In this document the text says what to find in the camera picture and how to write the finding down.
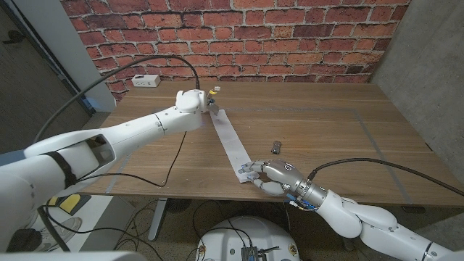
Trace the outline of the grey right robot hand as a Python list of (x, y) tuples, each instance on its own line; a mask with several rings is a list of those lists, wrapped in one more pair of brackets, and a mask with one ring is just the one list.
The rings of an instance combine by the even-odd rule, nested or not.
[(291, 194), (293, 200), (307, 207), (320, 207), (327, 191), (305, 178), (295, 166), (281, 159), (245, 163), (238, 170), (257, 188), (271, 196)]

